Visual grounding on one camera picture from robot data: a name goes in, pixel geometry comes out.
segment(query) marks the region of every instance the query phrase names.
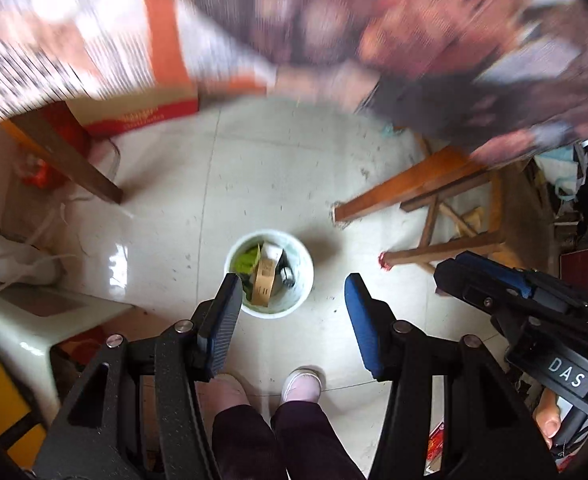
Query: metal screw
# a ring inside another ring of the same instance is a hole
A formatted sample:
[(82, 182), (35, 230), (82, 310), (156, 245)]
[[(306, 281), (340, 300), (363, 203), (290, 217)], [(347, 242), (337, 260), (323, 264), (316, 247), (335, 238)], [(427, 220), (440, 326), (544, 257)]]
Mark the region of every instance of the metal screw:
[(120, 334), (112, 334), (107, 338), (107, 341), (105, 341), (107, 343), (107, 346), (109, 348), (116, 348), (117, 346), (120, 346), (123, 342), (123, 336)]
[(474, 334), (468, 334), (463, 338), (463, 343), (465, 346), (469, 346), (469, 348), (479, 348), (483, 344), (483, 342), (475, 336)]
[(194, 328), (194, 324), (189, 319), (181, 319), (174, 323), (174, 330), (179, 334), (184, 334), (187, 332), (191, 332)]
[(394, 332), (399, 334), (407, 334), (411, 331), (411, 323), (409, 321), (405, 321), (404, 319), (394, 321), (392, 327), (394, 328)]

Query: person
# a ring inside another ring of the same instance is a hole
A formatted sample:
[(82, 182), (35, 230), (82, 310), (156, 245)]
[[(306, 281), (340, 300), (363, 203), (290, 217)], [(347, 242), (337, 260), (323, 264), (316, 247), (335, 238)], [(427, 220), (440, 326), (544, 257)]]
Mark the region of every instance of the person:
[(365, 479), (318, 405), (321, 379), (313, 370), (287, 377), (271, 428), (231, 375), (197, 387), (201, 411), (214, 417), (211, 443), (223, 480)]

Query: cardboard piece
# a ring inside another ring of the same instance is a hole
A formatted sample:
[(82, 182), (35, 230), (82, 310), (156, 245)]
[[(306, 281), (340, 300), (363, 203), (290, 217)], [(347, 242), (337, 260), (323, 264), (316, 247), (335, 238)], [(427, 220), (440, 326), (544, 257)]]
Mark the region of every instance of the cardboard piece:
[(274, 286), (276, 262), (269, 258), (261, 258), (256, 271), (256, 281), (251, 293), (251, 304), (267, 306), (271, 296), (271, 288)]
[(269, 242), (263, 242), (261, 260), (256, 269), (256, 279), (251, 291), (251, 304), (267, 306), (276, 277), (276, 266), (283, 254), (283, 248)]

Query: white trash bin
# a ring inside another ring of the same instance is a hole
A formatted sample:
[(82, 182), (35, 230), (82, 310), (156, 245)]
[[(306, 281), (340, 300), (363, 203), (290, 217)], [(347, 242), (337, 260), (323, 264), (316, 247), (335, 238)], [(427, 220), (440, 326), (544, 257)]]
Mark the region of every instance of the white trash bin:
[(286, 288), (280, 284), (280, 277), (276, 276), (275, 290), (269, 298), (268, 306), (254, 306), (243, 293), (241, 309), (254, 317), (276, 319), (292, 313), (307, 299), (314, 283), (314, 264), (307, 248), (296, 237), (275, 229), (263, 229), (245, 235), (234, 244), (227, 253), (224, 273), (234, 272), (232, 262), (236, 257), (263, 242), (270, 242), (283, 248), (296, 283), (292, 288)]

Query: pink shoe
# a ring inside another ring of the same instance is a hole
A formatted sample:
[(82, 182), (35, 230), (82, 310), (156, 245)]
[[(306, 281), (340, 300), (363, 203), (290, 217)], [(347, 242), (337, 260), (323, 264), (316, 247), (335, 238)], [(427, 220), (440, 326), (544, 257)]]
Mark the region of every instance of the pink shoe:
[(196, 391), (200, 411), (212, 420), (228, 408), (249, 404), (243, 386), (228, 374), (219, 374), (208, 383), (196, 383)]
[(313, 370), (299, 368), (294, 370), (285, 379), (280, 403), (290, 400), (304, 400), (305, 402), (318, 402), (321, 396), (321, 378)]

